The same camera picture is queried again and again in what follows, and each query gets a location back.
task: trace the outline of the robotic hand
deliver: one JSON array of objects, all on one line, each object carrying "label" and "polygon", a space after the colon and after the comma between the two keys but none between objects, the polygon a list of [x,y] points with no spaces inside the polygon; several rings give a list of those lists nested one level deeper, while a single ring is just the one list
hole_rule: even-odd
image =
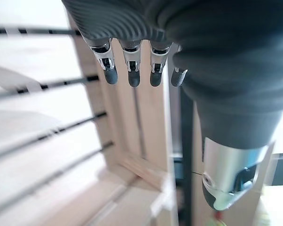
[{"label": "robotic hand", "polygon": [[249,191],[283,112],[283,0],[62,1],[109,84],[118,79],[111,38],[123,48],[133,87],[141,40],[152,47],[152,86],[172,42],[180,45],[172,84],[184,79],[197,103],[204,196],[225,210]]}]

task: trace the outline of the black fingertip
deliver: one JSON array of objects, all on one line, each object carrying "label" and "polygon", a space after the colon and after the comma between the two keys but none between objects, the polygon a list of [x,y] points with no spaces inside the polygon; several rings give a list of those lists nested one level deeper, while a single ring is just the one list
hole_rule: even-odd
[{"label": "black fingertip", "polygon": [[140,71],[128,72],[128,81],[130,86],[137,87],[140,84]]},{"label": "black fingertip", "polygon": [[185,77],[185,72],[175,70],[172,73],[171,84],[175,87],[181,86]]},{"label": "black fingertip", "polygon": [[117,83],[118,73],[115,67],[113,69],[106,68],[106,70],[104,70],[104,74],[105,74],[105,79],[109,84],[113,85]]},{"label": "black fingertip", "polygon": [[205,197],[205,200],[207,202],[207,204],[213,209],[213,210],[216,210],[214,208],[214,203],[216,202],[216,198],[209,193],[209,191],[206,189],[206,187],[204,186],[203,184],[203,181],[202,181],[202,190],[203,190],[203,195]]},{"label": "black fingertip", "polygon": [[151,72],[150,75],[150,83],[152,86],[156,87],[159,86],[160,82],[161,82],[161,73],[153,73]]}]

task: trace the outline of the metal rod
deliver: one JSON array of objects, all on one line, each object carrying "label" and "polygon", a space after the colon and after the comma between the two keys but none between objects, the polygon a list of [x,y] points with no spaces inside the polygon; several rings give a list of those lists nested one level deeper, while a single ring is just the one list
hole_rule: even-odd
[{"label": "metal rod", "polygon": [[140,141],[140,146],[141,146],[141,157],[143,159],[147,159],[147,153],[145,150],[145,139],[144,139],[144,134],[143,134],[143,129],[142,129],[142,122],[141,122],[141,115],[140,115],[140,108],[138,105],[138,98],[137,98],[137,88],[133,87],[133,97],[134,97],[134,108],[136,111],[136,119],[137,119],[137,126],[138,126],[138,131],[139,131],[139,141]]},{"label": "metal rod", "polygon": [[0,35],[26,35],[26,34],[62,34],[81,36],[79,30],[49,29],[49,28],[24,28],[24,27],[0,27]]},{"label": "metal rod", "polygon": [[99,77],[97,75],[90,75],[86,76],[84,78],[79,78],[79,79],[70,79],[70,80],[64,80],[64,81],[54,81],[54,82],[49,82],[49,83],[32,83],[32,84],[25,84],[20,86],[20,88],[11,88],[7,90],[7,92],[0,93],[0,100],[7,98],[7,97],[12,97],[16,95],[23,95],[23,94],[29,94],[29,93],[36,93],[36,92],[41,92],[41,91],[46,91],[49,89],[54,89],[57,87],[61,86],[68,86],[68,85],[73,85],[77,83],[89,83],[93,81],[98,81]]},{"label": "metal rod", "polygon": [[30,145],[33,145],[37,142],[40,142],[40,141],[44,141],[46,139],[49,139],[49,138],[52,138],[54,137],[55,135],[58,135],[58,134],[61,134],[71,128],[74,128],[78,125],[82,125],[88,121],[95,121],[103,116],[106,116],[106,112],[102,112],[102,113],[99,113],[99,114],[96,114],[94,117],[91,117],[91,118],[88,118],[88,119],[84,119],[84,120],[81,120],[79,122],[76,122],[76,123],[73,123],[69,126],[65,126],[65,127],[58,127],[58,128],[54,128],[54,129],[50,129],[49,131],[47,131],[46,133],[44,134],[41,134],[39,135],[37,138],[33,139],[33,140],[30,140],[24,144],[21,144],[19,146],[16,146],[16,147],[12,147],[10,149],[7,149],[5,151],[0,151],[0,159],[4,158],[4,157],[7,157],[8,155],[11,155],[11,154],[16,154],[16,153],[19,153],[20,151],[25,151],[24,148],[30,146]]},{"label": "metal rod", "polygon": [[183,165],[183,191],[184,191],[184,219],[185,225],[193,226],[192,212],[192,152],[193,152],[193,101],[180,88],[181,96],[181,141],[182,141],[182,165]]},{"label": "metal rod", "polygon": [[19,194],[15,195],[13,198],[9,199],[8,201],[0,204],[0,213],[5,211],[6,209],[12,207],[13,205],[17,204],[19,201],[24,199],[25,197],[32,195],[36,193],[39,189],[44,187],[45,185],[48,185],[49,183],[53,182],[54,180],[60,178],[61,176],[65,175],[75,167],[79,166],[80,164],[86,162],[87,160],[91,159],[94,155],[98,154],[99,152],[103,152],[108,147],[112,146],[113,143],[110,141],[102,146],[102,149],[98,151],[90,152],[83,157],[77,159],[73,163],[67,165],[66,167],[63,167],[62,169],[54,172],[50,176],[44,178],[43,180],[37,182],[35,185],[29,187],[28,189],[25,189],[24,191],[20,192]]}]

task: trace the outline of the silver metal component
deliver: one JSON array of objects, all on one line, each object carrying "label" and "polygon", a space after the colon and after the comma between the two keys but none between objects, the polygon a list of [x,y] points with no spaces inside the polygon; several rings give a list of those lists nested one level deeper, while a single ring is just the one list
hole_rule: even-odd
[{"label": "silver metal component", "polygon": [[89,46],[103,70],[112,70],[115,66],[111,40],[102,46]]},{"label": "silver metal component", "polygon": [[204,194],[207,202],[212,202],[210,206],[225,210],[249,191],[258,177],[259,164],[266,152],[267,146],[237,149],[206,137],[202,182],[209,195],[213,196],[212,201]]},{"label": "silver metal component", "polygon": [[125,63],[127,65],[128,71],[131,72],[130,61],[135,61],[135,71],[138,72],[140,69],[140,64],[141,64],[140,46],[137,46],[136,51],[132,51],[132,52],[126,51],[123,48],[123,53],[124,53]]},{"label": "silver metal component", "polygon": [[[155,53],[155,50],[160,51],[159,49],[155,49],[153,46],[151,47],[151,71],[153,73],[162,73],[170,48],[164,49],[165,53],[162,54]],[[157,70],[155,65],[160,65],[159,70]]]},{"label": "silver metal component", "polygon": [[[181,52],[182,48],[181,46],[178,46],[178,51],[177,52]],[[179,67],[175,67],[174,70],[178,73],[179,71],[181,72],[182,76],[184,77],[185,74],[187,73],[187,69],[186,70],[183,70],[183,69],[180,69]]]}]

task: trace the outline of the textured grip surface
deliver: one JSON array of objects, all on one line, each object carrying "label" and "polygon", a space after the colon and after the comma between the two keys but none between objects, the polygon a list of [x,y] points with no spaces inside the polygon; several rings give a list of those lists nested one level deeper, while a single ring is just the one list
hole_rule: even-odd
[{"label": "textured grip surface", "polygon": [[139,1],[62,0],[62,2],[87,39],[109,37],[130,41],[144,39],[165,41],[164,32],[156,30],[145,22]]}]

